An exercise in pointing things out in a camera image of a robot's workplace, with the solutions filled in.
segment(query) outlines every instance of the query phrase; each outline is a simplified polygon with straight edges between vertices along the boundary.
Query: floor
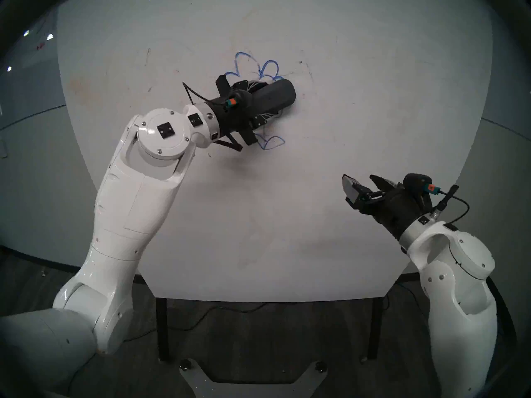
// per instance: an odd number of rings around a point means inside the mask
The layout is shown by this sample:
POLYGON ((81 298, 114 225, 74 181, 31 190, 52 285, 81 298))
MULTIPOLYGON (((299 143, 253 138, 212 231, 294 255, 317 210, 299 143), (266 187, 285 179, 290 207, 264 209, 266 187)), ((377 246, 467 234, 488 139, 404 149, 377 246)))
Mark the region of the floor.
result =
MULTIPOLYGON (((0 251, 0 316, 51 307, 71 274, 0 251)), ((404 285, 427 315, 429 302, 419 283, 404 285)), ((193 358, 214 381, 257 383, 293 382, 312 361, 323 360, 329 372, 315 398, 439 396, 425 318, 404 288, 393 286, 384 307, 388 301, 378 359, 364 365, 358 358, 368 341, 370 300, 275 303, 249 314, 214 310, 191 331, 170 330, 170 364, 158 361, 155 332, 126 342, 111 357, 91 359, 75 375, 69 395, 193 397, 178 371, 181 359, 193 358)), ((187 328, 220 304, 242 310, 258 305, 169 300, 168 325, 187 328)), ((155 327, 155 298, 146 285, 133 285, 133 305, 128 338, 155 327)), ((503 346, 497 347, 494 361, 501 355, 503 346)), ((55 392, 68 395, 68 385, 55 392)))

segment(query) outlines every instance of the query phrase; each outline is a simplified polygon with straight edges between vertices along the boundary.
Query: black square sensor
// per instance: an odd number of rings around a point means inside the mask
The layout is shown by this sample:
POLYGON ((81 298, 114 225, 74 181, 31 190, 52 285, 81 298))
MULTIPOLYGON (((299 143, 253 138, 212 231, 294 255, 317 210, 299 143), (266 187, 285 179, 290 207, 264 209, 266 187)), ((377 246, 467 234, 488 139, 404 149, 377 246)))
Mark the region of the black square sensor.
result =
POLYGON ((160 132, 160 136, 164 140, 167 137, 171 137, 172 135, 175 135, 175 131, 173 130, 173 128, 170 125, 170 123, 164 123, 164 124, 157 125, 157 129, 160 132))
POLYGON ((194 128, 199 127, 203 123, 203 121, 201 121, 201 117, 197 113, 188 115, 188 119, 190 120, 194 128))

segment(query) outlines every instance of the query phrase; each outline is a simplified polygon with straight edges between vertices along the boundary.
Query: screw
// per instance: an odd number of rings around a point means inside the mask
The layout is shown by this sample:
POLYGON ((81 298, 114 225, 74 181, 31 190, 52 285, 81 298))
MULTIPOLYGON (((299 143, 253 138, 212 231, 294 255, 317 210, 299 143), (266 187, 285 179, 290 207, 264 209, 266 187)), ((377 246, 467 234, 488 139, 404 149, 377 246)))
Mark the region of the screw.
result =
POLYGON ((186 372, 192 369, 192 362, 189 359, 183 359, 179 364, 179 368, 186 372))
POLYGON ((322 374, 325 373, 328 368, 326 367, 326 364, 323 361, 319 361, 315 363, 315 370, 322 374))

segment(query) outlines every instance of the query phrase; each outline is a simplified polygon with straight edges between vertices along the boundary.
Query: teal connector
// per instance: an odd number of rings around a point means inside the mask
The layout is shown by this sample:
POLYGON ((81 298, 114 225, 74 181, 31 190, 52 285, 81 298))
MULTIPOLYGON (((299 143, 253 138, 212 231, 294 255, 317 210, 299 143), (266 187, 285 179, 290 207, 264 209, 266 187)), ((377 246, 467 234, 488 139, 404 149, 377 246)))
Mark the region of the teal connector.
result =
POLYGON ((436 187, 435 185, 433 184, 425 184, 424 187, 423 187, 424 191, 430 193, 430 194, 433 194, 433 195, 437 195, 441 188, 440 187, 436 187))

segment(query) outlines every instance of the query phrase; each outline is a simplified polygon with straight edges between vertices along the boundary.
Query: white casing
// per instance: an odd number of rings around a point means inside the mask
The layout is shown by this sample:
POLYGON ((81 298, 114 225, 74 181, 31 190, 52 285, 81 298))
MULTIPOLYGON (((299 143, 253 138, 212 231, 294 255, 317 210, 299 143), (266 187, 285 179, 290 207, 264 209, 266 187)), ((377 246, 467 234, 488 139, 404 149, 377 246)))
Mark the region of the white casing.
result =
POLYGON ((0 332, 16 361, 41 388, 68 379, 96 350, 92 327, 80 314, 65 309, 2 317, 0 332))
POLYGON ((133 117, 107 168, 96 197, 94 234, 85 263, 54 300, 54 308, 71 309, 86 318, 100 353, 114 353, 126 336, 133 316, 131 286, 140 257, 166 219, 196 146, 206 148, 211 134, 219 133, 215 115, 205 116, 210 108, 200 107, 187 105, 184 114, 157 109, 133 117), (191 114, 199 114, 203 124, 194 128, 187 117, 191 114), (175 136, 164 140, 153 131, 162 122, 171 122, 175 136), (149 177, 129 165, 137 139, 152 160, 162 149, 160 160, 175 161, 168 179, 149 177))
POLYGON ((471 398, 485 384, 498 333, 496 302, 485 282, 494 259, 479 239, 444 224, 429 224, 407 254, 430 299, 431 352, 442 397, 471 398), (441 235, 449 242, 428 262, 432 240, 441 235))

